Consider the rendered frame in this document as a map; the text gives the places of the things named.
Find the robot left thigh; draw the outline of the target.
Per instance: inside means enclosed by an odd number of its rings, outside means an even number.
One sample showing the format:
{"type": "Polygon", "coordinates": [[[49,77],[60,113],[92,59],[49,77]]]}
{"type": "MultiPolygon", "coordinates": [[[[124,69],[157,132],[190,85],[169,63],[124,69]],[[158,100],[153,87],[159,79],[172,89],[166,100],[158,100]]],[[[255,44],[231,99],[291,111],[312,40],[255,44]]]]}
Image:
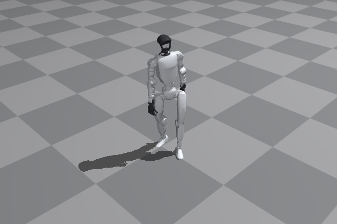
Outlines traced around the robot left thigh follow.
{"type": "Polygon", "coordinates": [[[177,119],[175,120],[175,126],[179,127],[180,124],[184,125],[185,112],[186,112],[186,93],[182,90],[176,90],[177,97],[177,119]]]}

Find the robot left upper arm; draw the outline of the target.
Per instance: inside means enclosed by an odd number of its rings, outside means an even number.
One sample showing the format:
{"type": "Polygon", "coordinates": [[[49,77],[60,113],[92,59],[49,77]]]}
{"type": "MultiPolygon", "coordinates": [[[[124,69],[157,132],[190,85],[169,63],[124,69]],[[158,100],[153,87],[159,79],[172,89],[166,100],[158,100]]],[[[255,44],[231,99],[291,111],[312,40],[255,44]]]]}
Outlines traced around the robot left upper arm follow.
{"type": "Polygon", "coordinates": [[[175,51],[177,55],[177,66],[178,66],[178,74],[183,75],[186,73],[186,69],[183,67],[184,65],[184,60],[183,57],[184,55],[180,51],[175,51]]]}

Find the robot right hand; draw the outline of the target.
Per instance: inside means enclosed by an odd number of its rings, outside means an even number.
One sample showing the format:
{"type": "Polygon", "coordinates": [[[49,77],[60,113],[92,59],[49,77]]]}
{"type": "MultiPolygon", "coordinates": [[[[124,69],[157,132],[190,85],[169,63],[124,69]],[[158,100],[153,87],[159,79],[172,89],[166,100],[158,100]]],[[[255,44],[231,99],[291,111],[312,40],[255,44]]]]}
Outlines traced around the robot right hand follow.
{"type": "Polygon", "coordinates": [[[149,103],[149,102],[148,102],[148,104],[149,104],[149,106],[148,106],[148,113],[150,113],[151,115],[157,115],[157,114],[154,113],[154,111],[155,111],[156,113],[158,113],[158,112],[155,110],[155,107],[154,107],[154,99],[152,100],[152,103],[149,103]]]}

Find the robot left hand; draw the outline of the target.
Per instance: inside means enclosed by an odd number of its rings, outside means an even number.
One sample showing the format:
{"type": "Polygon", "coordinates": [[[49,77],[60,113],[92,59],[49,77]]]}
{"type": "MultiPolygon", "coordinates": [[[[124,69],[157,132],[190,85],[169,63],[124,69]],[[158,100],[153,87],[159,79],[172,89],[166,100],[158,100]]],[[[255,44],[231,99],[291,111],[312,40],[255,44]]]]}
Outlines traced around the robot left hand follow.
{"type": "MultiPolygon", "coordinates": [[[[180,87],[181,87],[181,85],[180,85],[180,87]]],[[[185,84],[183,84],[183,86],[180,88],[180,90],[182,90],[182,91],[184,91],[185,92],[185,87],[186,87],[186,85],[185,84]]]]}

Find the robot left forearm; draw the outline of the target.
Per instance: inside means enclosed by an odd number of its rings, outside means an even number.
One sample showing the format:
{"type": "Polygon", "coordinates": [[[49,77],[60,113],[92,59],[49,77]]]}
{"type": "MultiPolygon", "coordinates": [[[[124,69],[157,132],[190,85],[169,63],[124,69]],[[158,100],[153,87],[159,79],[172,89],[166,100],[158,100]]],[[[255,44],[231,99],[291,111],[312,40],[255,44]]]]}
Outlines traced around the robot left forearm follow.
{"type": "Polygon", "coordinates": [[[180,85],[181,85],[181,87],[183,86],[183,84],[186,85],[186,73],[183,74],[183,75],[179,75],[179,77],[180,77],[180,85]]]}

